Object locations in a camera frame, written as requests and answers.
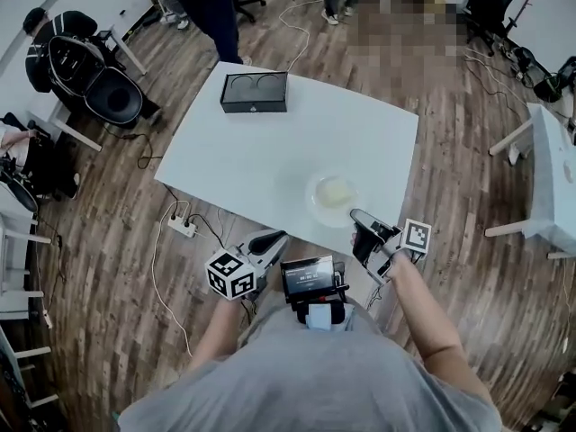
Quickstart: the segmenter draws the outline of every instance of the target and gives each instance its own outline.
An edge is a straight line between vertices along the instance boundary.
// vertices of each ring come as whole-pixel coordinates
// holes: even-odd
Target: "display screen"
[[[333,286],[332,257],[320,257],[283,265],[284,282],[289,294],[308,293]]]

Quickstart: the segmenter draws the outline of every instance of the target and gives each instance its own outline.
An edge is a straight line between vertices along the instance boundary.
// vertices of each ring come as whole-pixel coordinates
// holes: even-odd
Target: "small screen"
[[[289,294],[307,293],[333,286],[334,268],[331,259],[319,259],[316,263],[295,266],[294,269],[283,271]]]

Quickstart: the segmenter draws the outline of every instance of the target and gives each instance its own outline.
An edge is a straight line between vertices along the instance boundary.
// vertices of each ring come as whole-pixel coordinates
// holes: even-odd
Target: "gray shirt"
[[[131,405],[122,432],[501,431],[493,406],[429,374],[362,312],[338,333],[290,309],[260,313],[235,355]]]

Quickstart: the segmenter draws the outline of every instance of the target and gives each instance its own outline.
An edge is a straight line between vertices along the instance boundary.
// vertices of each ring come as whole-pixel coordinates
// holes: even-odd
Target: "pixelated area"
[[[385,100],[394,91],[418,95],[442,84],[458,91],[456,54],[466,29],[443,0],[360,0],[357,24],[348,27],[348,53],[368,88]]]

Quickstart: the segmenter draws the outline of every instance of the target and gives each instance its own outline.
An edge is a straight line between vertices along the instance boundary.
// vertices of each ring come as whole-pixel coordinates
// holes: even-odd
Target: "person sitting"
[[[98,29],[96,21],[79,11],[66,11],[50,20],[46,10],[34,8],[24,19],[22,28],[32,38],[32,44],[28,48],[26,56],[26,74],[34,89],[40,93],[53,91],[71,112],[85,111],[84,100],[71,97],[62,88],[52,83],[49,62],[42,57],[41,51],[44,45],[58,35],[77,36],[84,39],[92,37]],[[91,41],[95,42],[108,66],[120,70],[124,69],[103,43],[98,43],[96,40]],[[151,124],[155,124],[160,119],[162,110],[157,104],[150,101],[143,92],[142,99],[143,104],[139,115]]]
[[[42,139],[36,130],[20,131],[0,123],[0,158],[16,160],[18,173],[26,176],[35,195],[52,194],[59,190],[75,199],[80,186],[80,174],[61,154],[54,151],[50,139]]]

